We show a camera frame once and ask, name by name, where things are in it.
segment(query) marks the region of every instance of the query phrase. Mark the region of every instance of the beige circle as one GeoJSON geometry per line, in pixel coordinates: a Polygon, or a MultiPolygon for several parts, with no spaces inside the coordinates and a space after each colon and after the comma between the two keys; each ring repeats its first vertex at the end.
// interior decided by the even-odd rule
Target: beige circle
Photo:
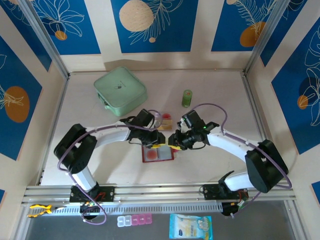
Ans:
{"type": "Polygon", "coordinates": [[[154,22],[151,8],[141,0],[126,2],[120,9],[119,17],[123,27],[131,32],[146,30],[154,22]]]}
{"type": "Polygon", "coordinates": [[[150,37],[150,38],[149,38],[149,42],[153,44],[153,43],[156,42],[156,39],[155,39],[154,37],[150,37]]]}
{"type": "Polygon", "coordinates": [[[18,0],[8,0],[9,2],[11,2],[11,3],[13,3],[13,4],[15,4],[15,5],[18,5],[19,3],[18,3],[18,0]]]}
{"type": "Polygon", "coordinates": [[[235,4],[238,0],[226,0],[226,3],[229,5],[235,4]]]}

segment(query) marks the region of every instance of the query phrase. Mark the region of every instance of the green can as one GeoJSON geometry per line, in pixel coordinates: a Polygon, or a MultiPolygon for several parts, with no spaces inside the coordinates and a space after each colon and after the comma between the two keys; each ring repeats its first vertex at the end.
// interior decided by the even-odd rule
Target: green can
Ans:
{"type": "Polygon", "coordinates": [[[192,91],[187,89],[183,91],[183,96],[182,96],[182,107],[188,108],[190,107],[191,104],[191,99],[192,99],[192,91]]]}

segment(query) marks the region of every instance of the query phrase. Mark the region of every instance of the cable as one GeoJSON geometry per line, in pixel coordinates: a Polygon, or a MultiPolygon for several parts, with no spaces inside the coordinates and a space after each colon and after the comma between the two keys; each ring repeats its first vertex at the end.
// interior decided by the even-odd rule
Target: cable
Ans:
{"type": "MultiPolygon", "coordinates": [[[[149,112],[154,112],[154,113],[157,113],[161,116],[160,112],[158,112],[157,110],[149,110],[149,112]]],[[[163,122],[163,118],[161,116],[160,118],[160,126],[163,122]]],[[[145,127],[141,127],[141,126],[134,126],[134,125],[109,125],[109,126],[102,126],[102,127],[99,127],[97,129],[93,129],[93,130],[90,130],[86,133],[84,133],[83,135],[81,135],[80,137],[78,137],[69,147],[68,149],[64,152],[64,154],[61,156],[61,158],[59,159],[59,162],[57,164],[57,168],[58,170],[60,171],[63,171],[63,172],[66,172],[68,173],[69,177],[71,178],[71,180],[75,183],[75,186],[88,198],[90,199],[104,214],[104,220],[102,222],[91,222],[91,221],[87,221],[85,219],[85,212],[86,211],[83,211],[81,217],[83,219],[83,221],[87,224],[91,224],[91,225],[102,225],[104,224],[106,221],[107,221],[107,213],[105,211],[105,209],[95,200],[93,199],[78,183],[77,181],[75,180],[75,178],[72,176],[71,172],[66,169],[66,168],[61,168],[61,164],[63,162],[63,160],[65,159],[65,157],[68,155],[68,153],[71,151],[71,149],[76,146],[77,143],[79,143],[82,139],[84,139],[86,136],[92,134],[92,133],[96,133],[96,132],[100,132],[100,131],[103,131],[103,130],[107,130],[107,129],[116,129],[116,128],[136,128],[136,129],[141,129],[141,130],[147,130],[147,131],[154,131],[157,129],[157,127],[153,127],[153,128],[145,128],[145,127]]]]}
{"type": "Polygon", "coordinates": [[[203,149],[205,146],[207,146],[206,144],[204,144],[203,146],[201,147],[196,147],[196,148],[189,148],[190,150],[200,150],[200,149],[203,149]]]}
{"type": "Polygon", "coordinates": [[[101,197],[100,199],[103,200],[106,197],[106,193],[105,192],[99,192],[99,194],[94,198],[94,200],[97,201],[98,197],[101,197]]]}
{"type": "Polygon", "coordinates": [[[136,145],[140,145],[140,146],[142,146],[142,144],[141,144],[141,143],[138,143],[138,142],[131,142],[131,139],[128,141],[128,144],[136,144],[136,145]]]}
{"type": "Polygon", "coordinates": [[[239,203],[240,203],[242,200],[242,196],[241,196],[241,192],[239,190],[238,190],[238,194],[239,194],[239,203]]]}
{"type": "MultiPolygon", "coordinates": [[[[225,136],[227,136],[227,137],[229,137],[229,138],[231,138],[231,139],[233,139],[233,140],[236,140],[236,141],[238,141],[238,142],[240,142],[240,143],[242,143],[242,144],[246,144],[246,145],[248,145],[249,147],[251,147],[251,148],[259,151],[261,154],[263,154],[264,157],[266,157],[266,159],[268,159],[268,160],[276,167],[276,169],[282,174],[282,176],[285,178],[285,180],[286,180],[287,183],[288,183],[288,186],[278,185],[278,184],[277,184],[277,185],[276,185],[277,187],[283,188],[283,189],[291,189],[291,188],[292,188],[292,183],[291,183],[290,179],[288,178],[287,174],[285,173],[285,171],[283,171],[282,168],[281,168],[268,154],[266,154],[262,149],[258,148],[257,146],[253,145],[252,143],[250,143],[250,142],[247,143],[245,140],[243,140],[243,139],[241,139],[241,138],[239,138],[239,137],[237,137],[237,136],[234,136],[234,135],[232,135],[232,134],[230,134],[230,133],[228,133],[228,132],[225,132],[224,126],[225,126],[225,123],[226,123],[226,121],[227,121],[227,119],[228,119],[228,114],[227,114],[227,111],[226,111],[222,106],[219,106],[219,105],[214,104],[214,103],[202,103],[202,104],[196,105],[194,108],[192,108],[192,110],[195,110],[196,108],[198,108],[198,107],[200,107],[200,106],[204,106],[204,105],[215,106],[215,107],[221,109],[221,110],[224,112],[225,117],[224,117],[224,120],[223,120],[223,122],[222,122],[222,124],[221,124],[221,131],[222,131],[223,135],[225,135],[225,136]]],[[[261,192],[259,191],[259,192],[251,199],[251,201],[246,204],[246,207],[247,207],[249,204],[251,204],[260,194],[261,194],[261,192]]],[[[240,212],[240,211],[238,211],[238,212],[236,212],[235,214],[233,214],[232,217],[234,218],[234,216],[237,215],[239,212],[240,212]]]]}
{"type": "Polygon", "coordinates": [[[201,189],[203,189],[203,188],[204,188],[204,186],[201,186],[201,187],[199,188],[199,193],[201,193],[201,194],[204,195],[204,194],[205,194],[205,191],[203,191],[203,190],[201,191],[201,189]]]}

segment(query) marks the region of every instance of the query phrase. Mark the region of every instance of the orange circle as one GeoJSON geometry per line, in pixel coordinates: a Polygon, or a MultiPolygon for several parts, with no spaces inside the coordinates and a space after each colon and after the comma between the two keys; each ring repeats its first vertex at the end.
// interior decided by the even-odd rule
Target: orange circle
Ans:
{"type": "Polygon", "coordinates": [[[58,30],[58,31],[56,31],[56,32],[54,33],[54,35],[55,35],[55,37],[56,37],[57,39],[59,39],[59,40],[61,40],[61,41],[64,41],[64,40],[67,39],[67,34],[66,34],[64,31],[58,30]]]}
{"type": "Polygon", "coordinates": [[[305,95],[301,95],[298,98],[298,107],[302,110],[306,109],[308,107],[308,98],[305,95]]]}
{"type": "Polygon", "coordinates": [[[7,116],[16,123],[23,123],[29,114],[30,101],[27,92],[19,86],[12,86],[4,94],[7,116]]]}
{"type": "Polygon", "coordinates": [[[149,42],[153,44],[153,43],[156,42],[156,39],[155,39],[154,37],[150,37],[150,38],[149,38],[149,42]]]}
{"type": "Polygon", "coordinates": [[[246,48],[256,45],[257,40],[265,25],[266,23],[264,21],[260,21],[255,25],[247,27],[240,36],[240,44],[246,48]]]}

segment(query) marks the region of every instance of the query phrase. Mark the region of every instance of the metal frame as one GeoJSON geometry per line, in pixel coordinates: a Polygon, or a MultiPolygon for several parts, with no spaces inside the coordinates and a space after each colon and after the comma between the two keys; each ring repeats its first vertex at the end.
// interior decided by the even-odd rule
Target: metal frame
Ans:
{"type": "Polygon", "coordinates": [[[252,54],[250,56],[250,59],[248,63],[246,64],[244,68],[244,73],[248,74],[251,67],[256,63],[257,59],[260,57],[262,51],[264,50],[265,46],[267,45],[272,33],[274,32],[275,28],[277,27],[277,24],[279,23],[282,15],[284,14],[286,8],[288,7],[288,4],[291,0],[279,0],[275,4],[274,9],[272,10],[268,20],[267,24],[263,28],[254,48],[252,51],[252,54]]]}
{"type": "Polygon", "coordinates": [[[256,127],[259,131],[259,135],[261,137],[261,140],[264,140],[264,139],[268,138],[268,136],[266,134],[265,125],[263,124],[262,118],[259,113],[259,109],[258,109],[258,106],[256,103],[257,101],[255,100],[255,97],[253,95],[251,86],[250,86],[248,78],[247,78],[247,74],[244,71],[241,72],[240,74],[241,74],[241,78],[242,78],[242,82],[244,85],[246,96],[247,96],[249,104],[251,106],[251,111],[252,111],[252,114],[253,114],[253,117],[255,120],[256,127]]]}
{"type": "Polygon", "coordinates": [[[52,42],[51,37],[49,36],[34,7],[32,6],[32,3],[29,0],[17,0],[17,2],[22,13],[25,15],[25,18],[30,23],[33,31],[39,38],[45,50],[48,52],[52,61],[56,64],[60,73],[67,80],[69,78],[67,67],[63,63],[55,44],[52,42]]]}
{"type": "Polygon", "coordinates": [[[69,77],[68,77],[67,81],[65,82],[65,84],[63,85],[63,90],[62,90],[62,93],[60,95],[60,101],[59,101],[58,107],[57,107],[55,115],[54,115],[53,125],[52,125],[52,127],[50,129],[50,137],[49,137],[49,139],[47,141],[47,145],[46,145],[46,148],[44,150],[44,154],[43,154],[41,162],[40,162],[39,171],[37,173],[36,185],[40,185],[41,184],[41,180],[42,180],[42,177],[43,177],[43,174],[44,174],[44,171],[45,171],[45,166],[46,166],[47,159],[48,159],[48,156],[49,156],[50,146],[51,146],[52,141],[54,139],[54,134],[55,134],[55,131],[56,131],[56,128],[57,128],[57,124],[58,124],[58,119],[59,119],[59,116],[60,116],[61,108],[62,108],[62,105],[64,103],[64,99],[65,99],[65,96],[66,96],[66,92],[67,92],[67,88],[68,88],[68,84],[69,84],[68,80],[69,80],[69,77]]]}
{"type": "MultiPolygon", "coordinates": [[[[205,200],[200,193],[200,187],[204,184],[217,184],[217,182],[200,182],[190,184],[133,184],[112,185],[115,186],[114,201],[103,202],[101,205],[109,215],[135,214],[143,212],[151,213],[183,213],[183,212],[221,212],[219,201],[205,200]]],[[[63,210],[53,211],[55,216],[79,215],[79,203],[69,203],[70,185],[58,186],[29,186],[22,199],[20,218],[16,227],[14,239],[25,239],[30,219],[27,214],[35,213],[29,210],[31,204],[65,205],[63,210]]],[[[256,189],[248,190],[249,199],[257,194],[256,189]]],[[[296,239],[304,240],[304,229],[300,224],[299,213],[292,207],[296,197],[292,189],[275,187],[268,194],[261,194],[256,201],[284,201],[290,217],[290,223],[294,229],[296,239]]]]}

